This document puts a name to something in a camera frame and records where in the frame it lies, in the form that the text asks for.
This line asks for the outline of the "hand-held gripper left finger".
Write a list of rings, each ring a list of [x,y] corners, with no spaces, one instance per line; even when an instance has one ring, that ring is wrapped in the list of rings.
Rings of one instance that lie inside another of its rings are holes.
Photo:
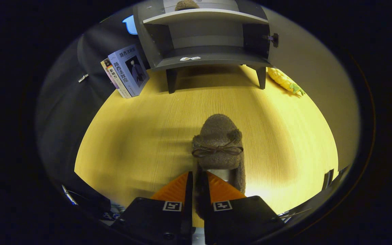
[[[113,223],[129,245],[192,243],[193,173],[181,174],[152,197],[137,197]]]

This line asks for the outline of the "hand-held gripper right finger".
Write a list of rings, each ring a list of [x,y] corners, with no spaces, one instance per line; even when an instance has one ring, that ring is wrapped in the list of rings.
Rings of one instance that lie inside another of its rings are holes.
[[[257,245],[285,226],[260,196],[247,197],[209,171],[201,174],[201,212],[207,245]]]

